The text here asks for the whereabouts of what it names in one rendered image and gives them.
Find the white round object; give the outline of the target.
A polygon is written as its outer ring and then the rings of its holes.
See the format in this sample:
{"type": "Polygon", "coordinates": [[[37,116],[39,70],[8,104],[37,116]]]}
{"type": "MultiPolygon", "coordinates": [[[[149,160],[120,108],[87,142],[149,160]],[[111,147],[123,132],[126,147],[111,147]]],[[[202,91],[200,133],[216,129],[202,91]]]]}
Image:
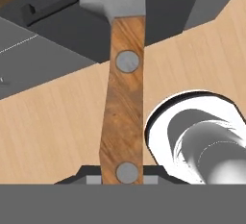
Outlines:
{"type": "Polygon", "coordinates": [[[148,117],[144,135],[169,179],[246,185],[246,118],[223,95],[190,90],[164,99],[148,117]]]}

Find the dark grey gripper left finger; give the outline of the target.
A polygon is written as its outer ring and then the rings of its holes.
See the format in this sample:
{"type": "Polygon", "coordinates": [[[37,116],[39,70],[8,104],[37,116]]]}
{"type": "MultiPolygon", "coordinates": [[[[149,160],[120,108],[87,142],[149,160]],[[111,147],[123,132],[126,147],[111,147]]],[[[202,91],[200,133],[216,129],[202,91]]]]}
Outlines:
{"type": "Polygon", "coordinates": [[[57,182],[57,185],[101,185],[101,167],[99,165],[82,165],[75,175],[57,182]]]}

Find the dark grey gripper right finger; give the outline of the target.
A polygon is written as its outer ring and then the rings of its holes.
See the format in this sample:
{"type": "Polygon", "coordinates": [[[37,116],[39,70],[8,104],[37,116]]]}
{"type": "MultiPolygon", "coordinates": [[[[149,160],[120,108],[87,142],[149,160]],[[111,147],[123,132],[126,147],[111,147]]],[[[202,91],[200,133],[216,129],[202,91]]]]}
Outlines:
{"type": "Polygon", "coordinates": [[[170,176],[163,166],[144,165],[143,166],[143,184],[144,185],[187,185],[187,182],[170,176]]]}

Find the dark grey open drawer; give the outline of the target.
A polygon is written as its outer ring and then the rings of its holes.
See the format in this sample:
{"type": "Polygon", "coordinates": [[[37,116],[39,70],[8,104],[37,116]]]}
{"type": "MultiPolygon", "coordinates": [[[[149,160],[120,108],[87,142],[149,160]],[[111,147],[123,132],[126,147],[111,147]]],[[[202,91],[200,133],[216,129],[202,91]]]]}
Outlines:
{"type": "MultiPolygon", "coordinates": [[[[45,37],[95,62],[110,58],[111,26],[107,19],[82,9],[79,1],[39,22],[26,26],[20,9],[26,4],[37,11],[60,0],[12,0],[0,7],[0,17],[45,37]]],[[[180,34],[196,0],[146,0],[145,44],[180,34]]]]}

